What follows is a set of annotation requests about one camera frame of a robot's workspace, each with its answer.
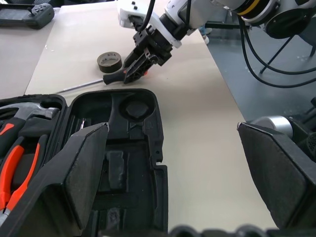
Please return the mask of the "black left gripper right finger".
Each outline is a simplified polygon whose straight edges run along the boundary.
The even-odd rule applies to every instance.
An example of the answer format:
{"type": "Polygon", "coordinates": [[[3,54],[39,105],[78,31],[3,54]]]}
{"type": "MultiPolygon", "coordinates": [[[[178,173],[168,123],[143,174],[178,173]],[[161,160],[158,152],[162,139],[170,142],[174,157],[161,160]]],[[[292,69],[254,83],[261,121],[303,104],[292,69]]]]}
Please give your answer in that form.
{"type": "Polygon", "coordinates": [[[237,127],[252,180],[280,229],[316,226],[316,135],[293,137],[250,124],[237,127]]]}

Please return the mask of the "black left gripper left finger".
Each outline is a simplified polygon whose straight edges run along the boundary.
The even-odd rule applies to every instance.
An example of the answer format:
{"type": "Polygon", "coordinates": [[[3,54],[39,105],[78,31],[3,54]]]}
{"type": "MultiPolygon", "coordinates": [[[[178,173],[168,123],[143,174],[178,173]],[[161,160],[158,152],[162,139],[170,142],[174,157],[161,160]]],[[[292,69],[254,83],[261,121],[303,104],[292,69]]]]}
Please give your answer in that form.
{"type": "Polygon", "coordinates": [[[108,124],[71,135],[27,187],[0,227],[2,237],[77,237],[86,227],[101,177],[108,124]]]}

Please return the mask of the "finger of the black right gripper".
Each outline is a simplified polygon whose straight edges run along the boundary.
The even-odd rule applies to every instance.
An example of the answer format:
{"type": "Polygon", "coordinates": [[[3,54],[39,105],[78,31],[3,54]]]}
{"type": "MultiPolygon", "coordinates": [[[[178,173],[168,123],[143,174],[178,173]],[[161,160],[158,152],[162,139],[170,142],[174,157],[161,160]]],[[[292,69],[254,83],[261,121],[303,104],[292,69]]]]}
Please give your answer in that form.
{"type": "Polygon", "coordinates": [[[146,71],[144,54],[144,49],[134,48],[124,61],[123,71],[146,71]]]}
{"type": "MultiPolygon", "coordinates": [[[[156,64],[158,62],[158,57],[156,55],[146,55],[144,54],[144,56],[146,57],[146,71],[154,64],[156,64]]],[[[128,83],[132,83],[138,79],[140,79],[142,76],[145,75],[146,71],[124,71],[125,72],[125,78],[123,80],[124,84],[128,84],[128,83]]]]}

